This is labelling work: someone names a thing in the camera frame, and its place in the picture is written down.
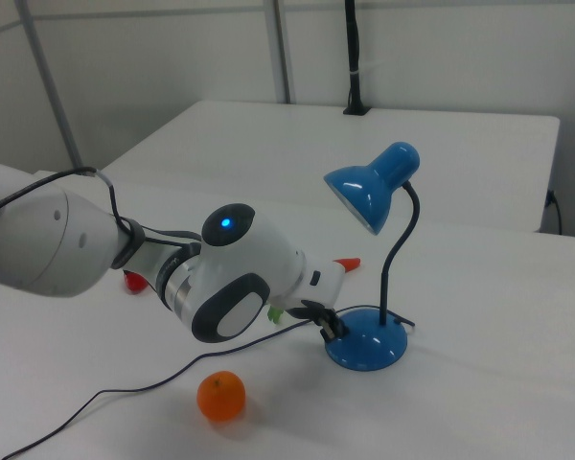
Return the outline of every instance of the table surface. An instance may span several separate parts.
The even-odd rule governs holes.
[[[201,102],[110,164],[115,179],[340,209],[321,179],[411,143],[422,219],[522,231],[541,226],[558,137],[552,117]],[[396,194],[392,214],[410,203]]]
[[[122,214],[156,228],[199,230],[244,198],[115,182]],[[98,179],[62,184],[108,209]],[[362,258],[338,309],[377,303],[405,218],[392,215],[375,238],[344,210],[247,202],[307,252]],[[150,393],[103,397],[23,458],[575,459],[574,238],[423,220],[392,266],[389,305],[417,328],[387,369],[340,368],[306,326],[202,360]],[[0,457],[102,388],[160,381],[200,353],[275,330],[263,313],[234,341],[198,343],[150,289],[128,295],[119,272],[66,300],[0,286]],[[196,390],[222,369],[242,378],[247,407],[210,425]]]

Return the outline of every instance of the lamp shade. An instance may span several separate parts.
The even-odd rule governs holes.
[[[420,155],[406,142],[388,147],[368,166],[329,172],[324,180],[371,233],[377,235],[387,219],[392,194],[420,167]]]

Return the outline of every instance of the white wall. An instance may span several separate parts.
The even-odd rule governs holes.
[[[357,3],[364,3],[356,16],[368,104],[561,119],[551,186],[565,233],[575,235],[575,4]],[[343,2],[286,0],[285,10],[295,101],[344,105],[349,76]],[[546,214],[543,228],[555,231],[555,214]]]
[[[0,0],[0,163],[30,173],[69,168],[66,148],[19,16]]]
[[[105,166],[203,99],[282,102],[269,7],[263,0],[31,1],[83,163]]]

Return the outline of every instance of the red object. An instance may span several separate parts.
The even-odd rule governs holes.
[[[138,273],[132,273],[131,271],[124,270],[124,281],[126,282],[126,288],[133,294],[138,294],[142,292],[147,287],[148,283],[145,278],[143,278]]]
[[[360,257],[353,257],[352,259],[336,259],[335,262],[343,265],[345,273],[348,273],[360,266]]]

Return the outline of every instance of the power cord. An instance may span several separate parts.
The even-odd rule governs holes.
[[[355,307],[347,307],[345,309],[339,310],[337,311],[337,313],[342,313],[344,311],[348,311],[348,310],[353,310],[353,309],[361,309],[362,306],[355,306]],[[159,388],[160,386],[166,385],[167,383],[169,383],[170,381],[173,381],[174,379],[176,379],[177,377],[179,377],[181,374],[183,374],[185,371],[187,371],[188,369],[190,369],[194,364],[196,364],[197,362],[199,362],[200,360],[207,358],[207,357],[223,357],[226,355],[232,355],[233,353],[236,352],[240,352],[241,350],[245,350],[247,348],[251,348],[254,345],[257,345],[261,342],[265,342],[271,338],[277,337],[279,335],[288,333],[289,331],[293,331],[294,329],[300,328],[302,326],[305,326],[306,324],[309,324],[311,322],[311,320],[307,320],[307,321],[301,321],[299,323],[293,324],[291,326],[286,327],[285,329],[281,329],[280,331],[277,331],[276,333],[270,333],[269,335],[265,335],[264,337],[258,338],[256,340],[253,340],[251,342],[248,342],[244,345],[241,345],[239,347],[235,347],[235,348],[231,348],[229,350],[224,350],[222,352],[212,352],[212,353],[205,353],[203,355],[199,355],[197,357],[195,357],[194,359],[192,359],[190,362],[188,362],[183,368],[181,368],[179,371],[177,371],[176,373],[172,374],[170,377],[163,379],[161,381],[158,381],[157,383],[154,383],[153,385],[149,385],[149,386],[144,386],[142,388],[131,388],[131,389],[105,389],[105,390],[101,390],[98,393],[96,393],[94,396],[92,396],[84,405],[82,405],[80,407],[80,409],[75,412],[66,422],[64,422],[62,425],[58,426],[56,429],[54,429],[51,433],[43,436],[42,438],[38,439],[37,441],[34,441],[31,444],[28,444],[26,447],[24,448],[20,448],[19,450],[16,450],[13,453],[10,453],[9,455],[2,457],[2,460],[9,460],[11,458],[13,458],[16,455],[20,455],[24,452],[27,452],[30,449],[35,448],[36,446],[44,443],[45,441],[47,441],[50,438],[53,438],[55,435],[57,435],[58,433],[60,433],[62,430],[64,430],[67,426],[69,426],[81,413],[83,410],[85,410],[85,408],[91,404],[94,400],[96,400],[96,398],[98,398],[100,395],[103,394],[128,394],[128,393],[144,393],[144,392],[148,392],[151,390],[154,390],[156,388]]]
[[[556,199],[556,193],[553,190],[548,190],[545,196],[545,209],[547,209],[551,204],[556,207],[556,214],[558,215],[558,234],[563,233],[563,218],[560,214],[560,204],[558,204],[558,199]]]
[[[106,187],[108,188],[108,194],[111,200],[111,211],[113,213],[113,216],[115,217],[115,221],[117,223],[117,226],[127,235],[131,236],[132,232],[130,230],[130,228],[124,224],[124,218],[122,218],[119,214],[119,211],[117,210],[117,199],[115,197],[115,187],[113,186],[113,183],[111,182],[111,180],[104,175],[104,173],[100,170],[98,170],[97,168],[93,168],[90,166],[84,166],[81,168],[74,168],[72,170],[68,170],[68,171],[63,171],[63,172],[56,172],[54,174],[51,174],[43,179],[37,180],[36,182],[28,185],[27,187],[24,187],[21,190],[18,190],[17,192],[15,192],[12,195],[9,195],[5,198],[2,198],[0,200],[0,210],[2,208],[4,208],[6,205],[14,202],[15,200],[19,199],[22,196],[25,196],[31,192],[33,192],[34,190],[42,187],[43,185],[47,185],[51,182],[55,182],[58,179],[61,179],[62,177],[66,177],[68,175],[74,175],[74,174],[82,174],[82,173],[92,173],[94,175],[96,175],[97,177],[99,177],[100,180],[102,180],[104,182],[104,184],[106,184]],[[148,230],[157,233],[158,235],[164,235],[167,237],[179,237],[179,238],[190,238],[192,240],[197,240],[200,241],[200,235],[194,233],[194,232],[185,232],[185,231],[161,231],[161,230],[155,230],[152,228],[148,228],[148,227],[144,227],[147,228]],[[158,239],[158,238],[152,238],[149,236],[145,236],[145,241],[146,242],[157,242],[160,244],[167,244],[167,245],[171,245],[171,246],[177,246],[177,247],[183,247],[186,244],[185,243],[181,243],[178,241],[171,241],[171,240],[163,240],[163,239]]]

